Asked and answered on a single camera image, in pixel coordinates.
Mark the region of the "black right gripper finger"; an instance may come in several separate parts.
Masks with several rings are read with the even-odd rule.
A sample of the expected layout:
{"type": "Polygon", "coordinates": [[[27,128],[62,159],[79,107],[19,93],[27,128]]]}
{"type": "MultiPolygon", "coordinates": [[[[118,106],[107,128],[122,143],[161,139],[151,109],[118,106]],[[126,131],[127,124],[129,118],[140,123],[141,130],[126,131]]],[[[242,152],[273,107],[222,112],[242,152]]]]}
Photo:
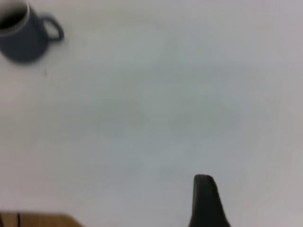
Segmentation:
{"type": "Polygon", "coordinates": [[[195,175],[190,227],[230,227],[219,191],[210,175],[195,175]]]}

